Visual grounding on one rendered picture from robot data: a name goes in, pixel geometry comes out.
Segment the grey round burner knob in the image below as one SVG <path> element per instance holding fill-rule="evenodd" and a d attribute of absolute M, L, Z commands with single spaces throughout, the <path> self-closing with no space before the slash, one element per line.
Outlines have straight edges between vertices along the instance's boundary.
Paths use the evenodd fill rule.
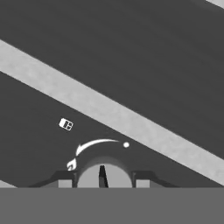
<path fill-rule="evenodd" d="M 128 168 L 112 157 L 97 157 L 81 170 L 78 188 L 131 188 Z"/>

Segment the dark grey stove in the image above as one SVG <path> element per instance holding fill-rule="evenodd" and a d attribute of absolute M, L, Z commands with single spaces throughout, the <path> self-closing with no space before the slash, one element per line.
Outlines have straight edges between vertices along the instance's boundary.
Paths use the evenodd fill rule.
<path fill-rule="evenodd" d="M 224 9 L 207 0 L 0 0 L 0 180 L 99 157 L 224 187 Z"/>

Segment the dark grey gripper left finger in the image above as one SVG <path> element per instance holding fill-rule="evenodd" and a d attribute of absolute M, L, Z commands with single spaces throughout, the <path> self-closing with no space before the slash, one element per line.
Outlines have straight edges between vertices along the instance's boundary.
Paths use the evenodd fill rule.
<path fill-rule="evenodd" d="M 69 180 L 72 188 L 77 186 L 77 173 L 75 171 L 56 171 L 50 178 L 31 185 L 31 188 L 38 187 L 59 187 L 61 180 Z"/>

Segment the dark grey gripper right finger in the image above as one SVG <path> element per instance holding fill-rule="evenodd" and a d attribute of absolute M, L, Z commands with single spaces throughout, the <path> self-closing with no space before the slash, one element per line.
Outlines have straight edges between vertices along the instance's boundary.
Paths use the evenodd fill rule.
<path fill-rule="evenodd" d="M 176 187 L 159 178 L 153 171 L 133 171 L 132 186 L 134 188 Z"/>

